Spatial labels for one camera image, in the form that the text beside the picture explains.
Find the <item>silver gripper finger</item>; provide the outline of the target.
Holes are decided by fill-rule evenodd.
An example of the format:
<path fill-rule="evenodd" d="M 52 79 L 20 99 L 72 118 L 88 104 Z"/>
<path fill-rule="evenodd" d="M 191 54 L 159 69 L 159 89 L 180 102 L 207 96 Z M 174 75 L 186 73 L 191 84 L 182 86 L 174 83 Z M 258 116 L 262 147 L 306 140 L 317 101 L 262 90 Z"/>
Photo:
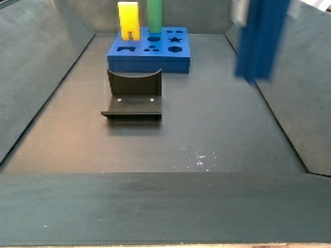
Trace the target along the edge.
<path fill-rule="evenodd" d="M 301 0 L 290 0 L 290 6 L 289 6 L 289 16 L 295 19 L 299 17 L 301 13 Z"/>
<path fill-rule="evenodd" d="M 250 0 L 231 0 L 231 20 L 239 26 L 247 24 Z"/>

